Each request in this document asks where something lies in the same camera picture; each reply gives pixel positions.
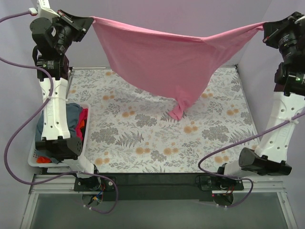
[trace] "wire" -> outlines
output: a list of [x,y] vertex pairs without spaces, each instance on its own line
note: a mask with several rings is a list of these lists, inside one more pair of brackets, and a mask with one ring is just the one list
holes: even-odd
[[223,193],[222,195],[226,196],[229,191],[230,191],[230,187],[228,188],[227,192]]
[[[18,14],[13,14],[13,15],[10,15],[10,16],[6,16],[4,18],[1,18],[0,19],[0,23],[1,22],[4,22],[8,19],[11,19],[11,18],[16,18],[16,17],[19,17],[19,16],[23,16],[23,15],[27,15],[27,14],[30,14],[30,11],[26,11],[26,12],[23,12],[23,13],[18,13]],[[45,73],[47,75],[47,77],[49,78],[50,80],[50,92],[49,92],[49,97],[52,96],[53,94],[53,89],[54,89],[54,85],[53,85],[53,80],[52,80],[52,77],[51,75],[43,68],[40,68],[40,67],[37,67],[37,66],[27,66],[27,65],[22,65],[22,64],[17,64],[17,63],[13,63],[13,62],[10,62],[10,61],[7,61],[3,58],[0,57],[0,61],[2,62],[5,62],[7,64],[10,64],[10,65],[13,65],[13,66],[17,66],[17,67],[20,67],[20,68],[28,68],[28,69],[36,69],[36,70],[39,70],[39,71],[42,71],[43,73]],[[47,105],[47,103],[50,101],[49,98],[47,98],[43,104],[38,108],[38,110],[36,112],[34,112],[34,114],[24,122],[24,124],[22,124],[14,133],[13,135],[9,138],[6,146],[5,146],[5,149],[4,149],[4,165],[5,165],[5,168],[7,170],[7,172],[15,179],[17,180],[18,182],[22,183],[22,184],[25,184],[25,185],[39,185],[39,184],[43,184],[43,183],[46,183],[48,181],[51,181],[51,180],[54,180],[54,179],[57,179],[59,177],[62,177],[64,175],[71,175],[71,174],[74,174],[74,173],[82,173],[82,174],[85,174],[85,175],[89,175],[89,176],[94,176],[94,177],[100,177],[102,179],[106,179],[110,182],[113,183],[113,186],[114,186],[114,189],[115,189],[115,192],[116,192],[116,196],[115,196],[115,203],[114,205],[110,208],[110,210],[108,211],[100,211],[98,209],[94,209],[94,208],[91,208],[90,206],[86,205],[86,207],[96,211],[96,212],[99,212],[101,214],[108,214],[110,212],[113,211],[113,209],[115,208],[115,206],[117,205],[118,203],[118,200],[119,200],[119,191],[118,191],[118,187],[116,186],[115,182],[113,180],[111,180],[110,178],[108,177],[105,177],[105,176],[102,176],[102,175],[98,175],[98,174],[91,174],[91,173],[87,173],[87,172],[79,172],[79,171],[71,171],[71,172],[66,172],[66,173],[61,173],[59,175],[56,175],[54,177],[51,177],[51,178],[48,178],[46,180],[43,180],[43,181],[39,181],[39,182],[29,182],[29,181],[25,181],[25,180],[22,180],[20,178],[18,178],[14,173],[13,171],[11,170],[10,166],[9,166],[9,163],[8,163],[8,151],[9,151],[9,147],[12,143],[12,141],[14,140],[14,138],[16,137],[16,135],[36,116],[38,115],[43,109],[44,107]]]
[[[234,186],[232,187],[232,191],[230,192],[230,194],[232,194],[232,193],[233,193],[233,191],[234,191]],[[229,194],[229,195],[230,195],[230,194]]]
[[[299,117],[302,117],[303,115],[305,115],[305,111],[303,111],[303,112],[301,112],[301,113],[299,113],[299,114],[293,116],[293,117],[291,118],[291,120],[293,121],[293,120],[295,120],[295,119],[297,119],[297,118],[299,118]],[[282,123],[280,123],[280,124],[278,124],[278,125],[276,125],[276,126],[270,128],[270,129],[268,129],[268,130],[265,130],[265,131],[263,131],[263,132],[261,132],[261,133],[259,133],[259,134],[257,134],[257,135],[254,135],[254,136],[249,137],[249,138],[246,138],[246,139],[244,139],[244,140],[242,140],[242,141],[240,141],[240,142],[236,142],[236,143],[231,144],[231,145],[229,145],[229,146],[226,146],[226,147],[223,147],[223,148],[221,148],[221,149],[218,149],[218,150],[216,150],[216,151],[214,151],[214,152],[212,152],[212,153],[206,155],[204,158],[202,158],[202,159],[198,162],[198,167],[199,167],[199,169],[200,169],[201,171],[207,173],[207,174],[210,174],[210,175],[213,175],[213,176],[218,176],[218,177],[226,177],[226,178],[230,178],[230,179],[234,179],[234,180],[248,180],[248,181],[250,181],[251,187],[250,187],[250,189],[249,189],[249,192],[244,196],[244,198],[242,198],[239,202],[237,202],[237,203],[235,203],[235,204],[232,204],[232,205],[230,205],[230,206],[221,206],[221,205],[220,205],[221,207],[223,207],[223,208],[232,208],[232,207],[236,207],[236,206],[240,205],[241,203],[243,203],[243,202],[249,197],[249,195],[251,194],[251,192],[252,192],[252,190],[253,190],[253,187],[254,187],[253,181],[252,181],[251,179],[249,179],[249,178],[240,178],[240,177],[228,176],[228,175],[222,175],[222,174],[210,172],[210,171],[205,170],[204,168],[202,168],[202,167],[201,167],[201,163],[202,163],[203,161],[205,161],[206,159],[208,159],[209,157],[211,157],[211,156],[213,156],[213,155],[215,155],[215,154],[218,154],[218,153],[220,153],[220,152],[222,152],[222,151],[224,151],[224,150],[227,150],[227,149],[232,148],[232,147],[234,147],[234,146],[241,145],[241,144],[243,144],[243,143],[246,143],[246,142],[248,142],[248,141],[251,141],[251,140],[253,140],[253,139],[256,139],[256,138],[258,138],[258,137],[261,137],[261,136],[263,136],[263,135],[265,135],[265,134],[268,134],[268,133],[270,133],[270,132],[272,132],[272,131],[274,131],[274,130],[276,130],[276,129],[278,129],[278,128],[281,128],[282,126],[284,126],[284,125],[290,123],[291,120],[286,120],[286,121],[284,121],[284,122],[282,122]]]

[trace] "pink cloth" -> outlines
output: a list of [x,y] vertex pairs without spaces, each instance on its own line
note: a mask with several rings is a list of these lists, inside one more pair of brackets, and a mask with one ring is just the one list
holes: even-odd
[[264,23],[210,37],[190,37],[94,19],[111,68],[140,89],[174,98],[178,105],[169,115],[176,120],[202,94],[216,69],[263,30]]

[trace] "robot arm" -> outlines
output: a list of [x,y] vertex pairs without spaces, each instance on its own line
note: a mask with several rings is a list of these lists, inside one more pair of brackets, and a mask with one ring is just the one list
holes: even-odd
[[[266,129],[291,120],[305,107],[305,16],[295,12],[282,21],[264,24],[266,45],[278,48],[284,62],[275,74],[274,102]],[[297,121],[263,136],[255,151],[244,148],[239,160],[225,164],[224,175],[289,175],[287,150]]]
[[[33,50],[36,66],[48,71],[52,76],[54,90],[51,100],[43,109],[44,126],[41,141],[36,149],[67,164],[73,171],[95,173],[96,167],[82,154],[82,143],[78,137],[71,137],[66,118],[66,90],[68,86],[69,60],[65,53],[72,42],[80,42],[93,18],[82,18],[59,10],[50,9],[47,0],[37,1],[39,18],[32,21],[30,30],[37,44]],[[50,80],[46,74],[37,71],[42,97],[45,101],[50,90]],[[93,190],[99,186],[96,177],[77,174]]]

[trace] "white plastic basket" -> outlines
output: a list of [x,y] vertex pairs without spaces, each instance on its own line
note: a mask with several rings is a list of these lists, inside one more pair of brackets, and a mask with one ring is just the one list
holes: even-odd
[[[87,108],[88,109],[88,118],[87,118],[87,123],[86,123],[86,133],[84,137],[84,144],[82,146],[82,154],[85,153],[86,150],[86,143],[87,143],[87,138],[88,138],[88,132],[89,132],[89,122],[90,122],[90,112],[91,112],[91,106],[88,103],[77,103],[79,104],[82,108]],[[30,154],[28,157],[28,163],[30,166],[33,167],[41,167],[41,168],[49,168],[49,167],[67,167],[68,165],[65,163],[37,163],[38,156],[35,154],[35,137],[32,142],[32,146],[30,148]]]

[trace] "table surface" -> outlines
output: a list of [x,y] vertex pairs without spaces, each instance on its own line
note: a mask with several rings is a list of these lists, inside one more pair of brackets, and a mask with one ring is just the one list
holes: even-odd
[[[111,69],[76,70],[68,101],[91,105],[85,156],[102,173],[200,172],[202,157],[256,133],[235,68],[218,69],[181,121],[167,114],[174,99],[138,89]],[[202,165],[216,172],[257,144],[225,150]]]

